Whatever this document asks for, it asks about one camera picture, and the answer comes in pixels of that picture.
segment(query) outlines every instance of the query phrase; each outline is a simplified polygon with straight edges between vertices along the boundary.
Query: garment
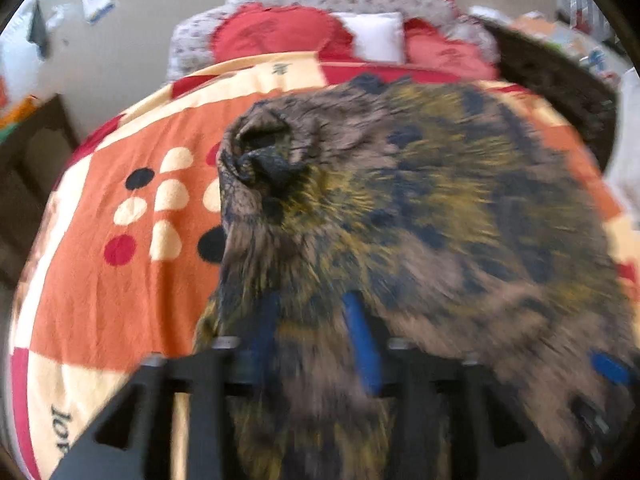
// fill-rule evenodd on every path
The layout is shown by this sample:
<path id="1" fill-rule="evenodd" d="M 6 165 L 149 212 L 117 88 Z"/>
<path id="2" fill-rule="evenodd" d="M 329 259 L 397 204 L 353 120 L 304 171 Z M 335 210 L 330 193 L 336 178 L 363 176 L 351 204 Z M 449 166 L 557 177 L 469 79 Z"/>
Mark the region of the garment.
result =
<path id="1" fill-rule="evenodd" d="M 392 402 L 354 370 L 349 290 L 426 352 L 475 352 L 570 467 L 575 393 L 624 420 L 589 352 L 628 358 L 631 310 L 590 199 L 536 135 L 478 88 L 372 76 L 259 102 L 229 128 L 226 248 L 196 350 L 279 293 L 270 387 L 232 401 L 251 478 L 381 477 Z"/>

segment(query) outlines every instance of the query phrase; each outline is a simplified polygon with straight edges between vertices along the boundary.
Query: gray wall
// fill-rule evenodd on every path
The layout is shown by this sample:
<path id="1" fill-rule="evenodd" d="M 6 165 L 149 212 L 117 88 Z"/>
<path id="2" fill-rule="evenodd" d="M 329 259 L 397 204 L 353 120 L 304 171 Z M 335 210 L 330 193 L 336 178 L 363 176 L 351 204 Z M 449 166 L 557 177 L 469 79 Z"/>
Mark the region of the gray wall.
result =
<path id="1" fill-rule="evenodd" d="M 61 93 L 81 135 L 162 85 L 168 42 L 175 25 L 223 0 L 115 0 L 117 6 L 95 25 L 82 18 L 80 0 L 41 0 L 45 17 L 52 6 L 70 4 L 52 33 L 52 56 L 38 72 L 39 95 Z M 529 10 L 552 15 L 555 0 L 458 0 L 495 7 L 511 16 Z"/>

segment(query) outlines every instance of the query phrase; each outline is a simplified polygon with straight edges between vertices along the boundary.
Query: black dot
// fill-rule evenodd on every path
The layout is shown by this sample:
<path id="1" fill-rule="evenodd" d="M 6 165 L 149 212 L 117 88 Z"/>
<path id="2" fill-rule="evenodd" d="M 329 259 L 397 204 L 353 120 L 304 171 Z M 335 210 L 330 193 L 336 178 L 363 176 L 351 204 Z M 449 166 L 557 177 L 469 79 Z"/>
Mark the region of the black dot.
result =
<path id="1" fill-rule="evenodd" d="M 141 187 L 145 187 L 156 174 L 154 170 L 151 168 L 138 168 L 131 172 L 131 174 L 127 177 L 124 187 L 126 187 L 129 191 L 133 191 L 134 189 L 140 189 Z"/>
<path id="2" fill-rule="evenodd" d="M 214 227 L 204 233 L 198 241 L 198 254 L 210 264 L 218 264 L 225 254 L 225 232 L 222 226 Z"/>

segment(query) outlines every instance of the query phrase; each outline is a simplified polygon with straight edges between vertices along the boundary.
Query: white pillow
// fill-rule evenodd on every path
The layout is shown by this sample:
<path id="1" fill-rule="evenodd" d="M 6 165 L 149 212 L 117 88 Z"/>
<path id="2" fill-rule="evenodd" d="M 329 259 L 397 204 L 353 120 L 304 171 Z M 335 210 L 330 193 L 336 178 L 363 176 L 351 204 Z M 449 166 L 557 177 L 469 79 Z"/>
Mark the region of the white pillow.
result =
<path id="1" fill-rule="evenodd" d="M 353 34 L 353 50 L 357 57 L 367 61 L 404 63 L 404 29 L 400 12 L 334 12 L 333 15 Z"/>

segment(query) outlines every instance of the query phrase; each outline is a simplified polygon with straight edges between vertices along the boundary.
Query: bedspread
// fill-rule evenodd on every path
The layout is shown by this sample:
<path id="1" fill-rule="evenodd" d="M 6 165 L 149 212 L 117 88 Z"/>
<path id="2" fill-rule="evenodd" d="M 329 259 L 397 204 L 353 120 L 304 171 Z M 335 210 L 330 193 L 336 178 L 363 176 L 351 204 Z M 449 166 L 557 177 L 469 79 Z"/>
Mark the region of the bedspread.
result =
<path id="1" fill-rule="evenodd" d="M 104 401 L 149 352 L 191 352 L 225 246 L 216 157 L 255 102 L 375 72 L 453 82 L 426 70 L 319 63 L 310 53 L 234 60 L 175 82 L 97 130 L 47 204 L 14 301 L 13 416 L 20 455 L 46 480 Z M 594 197 L 622 283 L 638 301 L 640 244 L 576 131 L 540 97 L 478 83 L 566 153 Z M 186 409 L 176 410 L 174 478 L 184 477 Z"/>

